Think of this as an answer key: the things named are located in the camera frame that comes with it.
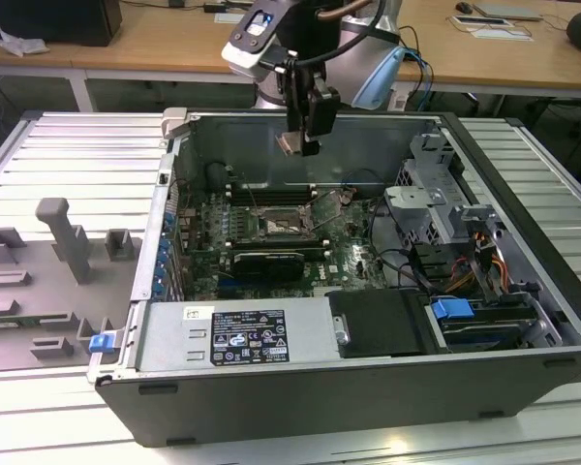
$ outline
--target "computer mouse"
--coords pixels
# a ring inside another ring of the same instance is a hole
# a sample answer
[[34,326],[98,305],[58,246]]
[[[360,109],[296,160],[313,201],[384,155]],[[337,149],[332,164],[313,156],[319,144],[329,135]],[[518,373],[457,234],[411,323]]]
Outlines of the computer mouse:
[[470,15],[471,13],[474,12],[474,9],[472,8],[472,6],[467,2],[458,2],[456,4],[456,10],[458,10],[459,12],[461,12],[465,15]]

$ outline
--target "slotted metal platform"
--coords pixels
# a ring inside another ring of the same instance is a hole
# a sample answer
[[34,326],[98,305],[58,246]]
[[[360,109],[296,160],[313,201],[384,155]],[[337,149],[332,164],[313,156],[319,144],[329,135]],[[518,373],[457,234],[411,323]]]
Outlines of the slotted metal platform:
[[43,197],[69,200],[89,238],[109,229],[144,237],[166,141],[158,113],[55,113],[22,121],[0,149],[0,227],[50,239],[35,217]]
[[[581,280],[581,186],[525,128],[462,119],[495,168]],[[490,203],[469,172],[477,199]]]

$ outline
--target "wooden desk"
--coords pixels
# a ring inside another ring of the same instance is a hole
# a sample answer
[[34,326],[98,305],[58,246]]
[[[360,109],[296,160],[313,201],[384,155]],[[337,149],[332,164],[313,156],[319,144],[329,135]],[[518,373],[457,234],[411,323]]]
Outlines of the wooden desk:
[[[526,5],[565,20],[580,4],[549,0],[491,0]],[[457,15],[455,0],[405,0],[398,24],[412,25],[423,56],[435,70],[434,90],[487,94],[581,97],[581,51],[566,33],[544,22],[524,21],[532,42],[477,39],[447,21]],[[78,106],[94,110],[86,87],[91,78],[200,82],[249,82],[233,75],[221,50],[232,24],[214,22],[200,10],[178,11],[121,6],[121,30],[107,47],[49,44],[50,53],[18,58],[0,48],[0,74],[54,76],[70,81]],[[557,20],[548,17],[553,23]],[[403,38],[414,46],[411,31]],[[401,67],[397,94],[408,95],[419,77],[417,66]]]
[[222,58],[222,48],[234,24],[216,23],[214,15],[202,10],[187,12],[121,4],[121,11],[123,24],[109,46],[81,47],[72,58],[74,67],[231,73]]
[[[560,16],[546,19],[566,28],[567,22],[581,12],[581,4],[549,0],[491,0],[494,3],[526,6],[541,15]],[[503,87],[512,93],[534,95],[536,90],[581,90],[581,51],[566,32],[553,29],[546,22],[515,21],[532,33],[532,42],[477,39],[457,30],[447,18],[460,15],[453,0],[412,0],[403,4],[398,25],[412,25],[419,36],[423,57],[435,70],[435,83],[443,90],[471,92],[487,86]],[[414,39],[404,30],[409,47]]]

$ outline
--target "power supply label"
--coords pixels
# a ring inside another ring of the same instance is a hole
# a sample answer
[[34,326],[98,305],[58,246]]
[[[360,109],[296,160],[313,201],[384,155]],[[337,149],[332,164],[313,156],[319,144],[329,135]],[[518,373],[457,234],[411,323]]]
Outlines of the power supply label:
[[216,366],[289,361],[284,310],[213,313],[211,363]]

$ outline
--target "motherboard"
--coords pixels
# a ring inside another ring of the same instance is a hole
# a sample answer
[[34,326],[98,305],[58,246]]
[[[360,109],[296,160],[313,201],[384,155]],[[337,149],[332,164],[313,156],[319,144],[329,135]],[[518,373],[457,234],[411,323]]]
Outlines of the motherboard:
[[178,212],[190,300],[323,296],[383,289],[369,241],[375,202],[352,189],[264,198],[210,193]]

